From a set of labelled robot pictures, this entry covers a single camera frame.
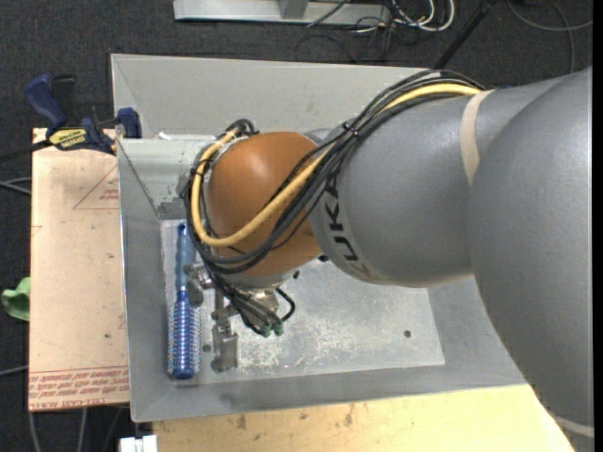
cable bundle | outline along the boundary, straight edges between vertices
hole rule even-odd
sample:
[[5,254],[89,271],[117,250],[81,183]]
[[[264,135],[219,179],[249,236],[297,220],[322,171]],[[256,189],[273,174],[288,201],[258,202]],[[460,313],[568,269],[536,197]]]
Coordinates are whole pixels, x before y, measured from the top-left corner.
[[[357,146],[392,116],[428,101],[474,95],[481,90],[483,90],[481,85],[463,75],[451,71],[432,70],[417,73],[391,86],[375,97],[358,117],[342,123],[342,130],[337,136],[305,155],[281,183],[272,199],[250,222],[234,234],[217,237],[212,235],[211,224],[204,211],[203,182],[209,164],[213,162],[218,150],[224,144],[234,138],[251,136],[255,133],[249,121],[235,122],[218,138],[217,142],[197,156],[184,195],[189,227],[194,230],[191,237],[207,269],[219,282],[225,283],[223,276],[242,273],[258,264],[271,250],[283,246],[318,203],[328,177]],[[289,200],[290,203],[278,217],[269,237],[263,243],[247,252],[234,248]],[[293,230],[287,231],[302,214],[303,219],[300,219]],[[276,245],[280,238],[284,240]],[[220,249],[224,248],[236,250],[238,255],[232,257],[220,255]]]

black cable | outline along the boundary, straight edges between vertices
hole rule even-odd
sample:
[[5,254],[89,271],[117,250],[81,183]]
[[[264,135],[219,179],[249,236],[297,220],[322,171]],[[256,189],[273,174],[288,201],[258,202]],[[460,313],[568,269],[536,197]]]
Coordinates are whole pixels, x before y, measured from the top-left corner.
[[35,144],[30,144],[27,147],[22,149],[18,149],[17,151],[11,151],[10,153],[0,155],[0,164],[3,162],[10,161],[12,159],[16,159],[22,155],[34,153],[35,151],[39,151],[40,149],[44,149],[46,147],[52,146],[52,144],[48,140],[43,140],[41,142],[36,142]]
[[509,10],[513,13],[513,15],[515,17],[517,17],[517,19],[519,19],[524,24],[527,24],[529,26],[533,26],[534,28],[538,28],[539,30],[546,30],[547,32],[568,32],[568,31],[569,32],[573,32],[574,30],[580,30],[581,28],[586,28],[587,26],[590,26],[590,25],[593,24],[593,21],[589,20],[589,21],[584,22],[582,24],[577,24],[577,25],[571,25],[570,26],[569,24],[567,24],[566,20],[564,19],[565,26],[548,26],[548,25],[542,25],[542,24],[538,24],[537,22],[533,22],[531,20],[528,20],[521,13],[519,13],[511,5],[511,0],[507,0],[507,7],[509,7]]
[[115,427],[117,426],[117,423],[120,419],[120,416],[123,413],[122,408],[119,408],[117,410],[117,412],[115,413],[115,416],[113,417],[113,420],[111,421],[111,425],[109,426],[109,431],[106,434],[105,437],[105,442],[103,443],[103,448],[101,449],[101,452],[107,452],[107,448],[109,447],[109,444],[111,443],[111,440],[113,439],[113,432],[115,431]]
[[6,370],[0,370],[0,377],[5,377],[6,375],[12,375],[19,372],[24,372],[29,368],[28,365],[15,366],[14,368],[7,368]]
[[325,13],[322,17],[314,20],[311,24],[308,24],[306,26],[306,28],[318,25],[318,24],[322,24],[325,20],[327,20],[329,17],[332,17],[333,15],[335,15],[344,5],[346,5],[350,0],[342,0],[341,2],[339,2],[337,5],[335,5],[331,10],[329,10],[327,13]]
[[[198,240],[196,234],[192,234],[195,247],[205,259],[212,272],[229,275],[246,271],[247,269],[259,263],[271,250],[275,249],[274,245],[276,241],[280,239],[283,233],[293,225],[295,220],[299,218],[301,212],[306,208],[307,204],[313,200],[313,198],[313,206],[316,205],[316,202],[318,201],[318,199],[316,199],[316,194],[324,182],[332,174],[335,167],[340,166],[348,154],[355,148],[355,146],[358,145],[363,138],[366,138],[370,132],[381,125],[384,120],[391,118],[391,116],[395,115],[396,113],[401,112],[402,110],[405,110],[413,105],[418,105],[433,99],[458,96],[456,93],[432,94],[421,98],[414,98],[411,101],[393,105],[384,110],[386,106],[394,102],[401,94],[435,83],[460,83],[475,89],[483,89],[483,86],[480,86],[476,82],[467,79],[458,73],[450,71],[424,71],[422,73],[417,73],[388,89],[385,89],[371,101],[371,103],[354,121],[352,121],[351,124],[344,123],[342,125],[345,130],[335,138],[331,139],[331,142],[333,143],[332,147],[322,157],[317,169],[315,169],[313,178],[306,181],[302,189],[296,194],[285,211],[280,215],[270,236],[261,245],[256,247],[254,250],[239,256],[224,258],[214,254],[210,248],[206,247]],[[295,175],[295,172],[300,168],[303,162],[307,160],[307,158],[308,156],[303,158],[298,163],[298,165],[294,168],[294,172],[290,173],[285,181],[290,181],[291,176]],[[187,210],[189,211],[189,196],[187,196],[186,199],[186,206]],[[289,233],[289,236],[285,239],[285,242],[291,236],[292,233]]]
[[287,303],[289,303],[289,311],[285,316],[283,316],[283,322],[286,322],[295,313],[295,301],[293,301],[293,299],[291,299],[291,297],[278,286],[274,288],[274,290],[281,295]]
[[565,24],[565,28],[567,29],[567,38],[569,39],[569,72],[572,73],[574,71],[574,60],[575,60],[575,51],[574,51],[574,35],[570,30],[569,22],[567,22],[567,18],[565,14],[562,12],[561,8],[553,2],[553,7],[559,13],[559,16],[562,18],[563,23]]
[[[442,97],[442,95],[420,98],[420,99],[413,100],[412,102],[409,102],[409,103],[404,103],[403,105],[396,105],[392,108],[389,108],[389,109],[385,110],[380,116],[378,116],[373,121],[371,121],[370,126],[367,127],[367,130],[369,132],[372,132],[375,128],[377,128],[379,125],[381,125],[385,120],[389,119],[391,116],[393,116],[395,113],[398,113],[403,108],[409,108],[410,106],[422,104],[423,102],[427,102],[429,100],[433,100],[434,98],[441,98],[441,97]],[[339,154],[340,154],[339,159],[331,161],[327,164],[323,164],[321,170],[317,169],[317,173],[315,174],[315,176],[316,176],[315,179],[306,183],[305,187],[296,195],[296,197],[294,198],[292,203],[282,213],[281,217],[279,218],[279,221],[277,222],[277,224],[275,226],[275,230],[272,233],[272,235],[262,245],[257,247],[254,251],[249,253],[247,256],[237,257],[240,261],[251,258],[251,259],[249,259],[249,261],[247,261],[243,265],[237,266],[237,267],[222,267],[222,266],[217,266],[214,263],[214,264],[211,264],[213,270],[220,274],[237,274],[237,273],[246,271],[247,269],[249,269],[249,268],[253,267],[254,265],[256,265],[257,263],[259,263],[261,261],[261,259],[263,259],[263,257],[266,254],[268,254],[268,252],[270,251],[274,242],[280,237],[280,235],[286,229],[289,228],[289,226],[292,224],[292,222],[297,218],[300,211],[307,204],[308,200],[311,199],[312,195],[318,190],[318,188],[320,186],[322,186],[322,184],[324,184],[324,182],[327,180],[327,178],[332,174],[332,170],[333,170],[334,166],[339,165],[340,162],[345,160],[350,149],[352,149],[357,143],[358,143],[358,141],[355,138],[350,138],[347,141],[345,141],[342,144],[343,147],[339,150]]]

cardboard sheet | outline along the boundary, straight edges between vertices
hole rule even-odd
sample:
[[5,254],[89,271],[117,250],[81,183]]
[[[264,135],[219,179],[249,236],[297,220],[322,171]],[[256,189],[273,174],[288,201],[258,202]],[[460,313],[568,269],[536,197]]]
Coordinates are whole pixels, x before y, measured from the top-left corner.
[[[34,140],[45,129],[34,131]],[[33,154],[28,408],[129,399],[117,160]]]

black stand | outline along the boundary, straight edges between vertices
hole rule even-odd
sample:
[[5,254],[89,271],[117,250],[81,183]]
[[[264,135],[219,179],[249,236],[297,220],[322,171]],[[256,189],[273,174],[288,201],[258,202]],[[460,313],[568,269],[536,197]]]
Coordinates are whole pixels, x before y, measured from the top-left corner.
[[481,19],[486,16],[486,14],[490,11],[490,9],[497,3],[498,0],[483,0],[478,8],[473,12],[473,15],[469,17],[469,20],[464,25],[463,30],[454,39],[454,42],[450,45],[447,51],[440,57],[440,59],[435,64],[435,69],[444,69],[448,64],[448,61],[454,56],[459,47],[463,45],[463,42],[471,35],[471,32],[475,29],[476,26],[481,22]]

blue clamp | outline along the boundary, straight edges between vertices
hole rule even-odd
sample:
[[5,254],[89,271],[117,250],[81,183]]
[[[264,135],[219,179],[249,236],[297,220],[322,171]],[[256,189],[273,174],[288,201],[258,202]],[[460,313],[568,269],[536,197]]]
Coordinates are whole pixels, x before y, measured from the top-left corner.
[[[68,117],[51,91],[50,75],[44,74],[33,79],[25,88],[24,95],[34,110],[50,121],[51,125],[46,131],[46,140],[50,144],[61,151],[90,149],[101,153],[115,153],[115,139],[97,128],[92,119],[84,118],[80,125],[66,126]],[[123,126],[125,137],[142,137],[139,116],[132,107],[120,109],[111,122]]]

